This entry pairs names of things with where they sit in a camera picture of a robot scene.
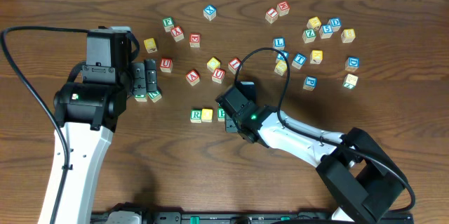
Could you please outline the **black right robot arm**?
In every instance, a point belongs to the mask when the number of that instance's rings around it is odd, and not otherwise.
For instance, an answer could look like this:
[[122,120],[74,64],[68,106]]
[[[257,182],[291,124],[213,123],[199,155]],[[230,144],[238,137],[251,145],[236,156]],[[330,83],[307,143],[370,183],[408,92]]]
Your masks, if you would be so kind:
[[323,131],[253,103],[224,112],[248,142],[283,150],[312,165],[339,204],[333,221],[379,223],[407,188],[397,165],[361,129]]

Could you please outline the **blue T block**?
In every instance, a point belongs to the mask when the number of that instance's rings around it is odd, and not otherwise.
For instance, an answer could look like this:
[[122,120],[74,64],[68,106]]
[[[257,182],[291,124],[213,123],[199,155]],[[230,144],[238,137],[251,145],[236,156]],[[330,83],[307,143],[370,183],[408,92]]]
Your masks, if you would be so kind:
[[297,53],[292,61],[292,66],[300,70],[306,61],[307,61],[306,56],[302,55],[301,53]]

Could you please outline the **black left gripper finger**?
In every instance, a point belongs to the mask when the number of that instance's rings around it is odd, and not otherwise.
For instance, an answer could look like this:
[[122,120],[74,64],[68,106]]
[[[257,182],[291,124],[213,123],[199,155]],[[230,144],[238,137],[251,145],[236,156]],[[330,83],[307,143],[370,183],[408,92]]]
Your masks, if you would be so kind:
[[160,91],[157,79],[157,61],[155,59],[145,59],[145,83],[148,93]]
[[145,65],[143,62],[133,62],[132,69],[133,95],[145,95],[147,93]]

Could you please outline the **yellow O block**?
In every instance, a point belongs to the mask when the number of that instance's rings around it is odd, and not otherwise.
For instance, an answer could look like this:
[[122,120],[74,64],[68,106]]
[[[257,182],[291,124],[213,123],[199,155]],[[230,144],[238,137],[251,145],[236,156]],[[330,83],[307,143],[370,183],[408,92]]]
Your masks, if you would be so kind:
[[201,110],[201,121],[212,122],[213,121],[213,109],[203,108]]

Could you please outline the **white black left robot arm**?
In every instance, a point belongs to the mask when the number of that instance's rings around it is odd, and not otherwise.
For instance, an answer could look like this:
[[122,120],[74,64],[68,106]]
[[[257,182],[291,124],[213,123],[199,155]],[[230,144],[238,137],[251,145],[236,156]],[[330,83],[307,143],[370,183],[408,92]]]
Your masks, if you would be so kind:
[[89,223],[102,163],[129,97],[157,89],[156,61],[125,68],[80,62],[55,94],[55,149],[40,223]]

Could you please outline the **green R block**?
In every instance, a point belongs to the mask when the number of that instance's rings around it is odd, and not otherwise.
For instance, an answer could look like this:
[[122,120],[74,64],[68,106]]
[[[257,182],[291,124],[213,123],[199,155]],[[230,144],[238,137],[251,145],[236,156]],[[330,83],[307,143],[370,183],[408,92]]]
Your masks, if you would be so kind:
[[190,111],[190,122],[191,123],[201,123],[202,110],[191,110]]

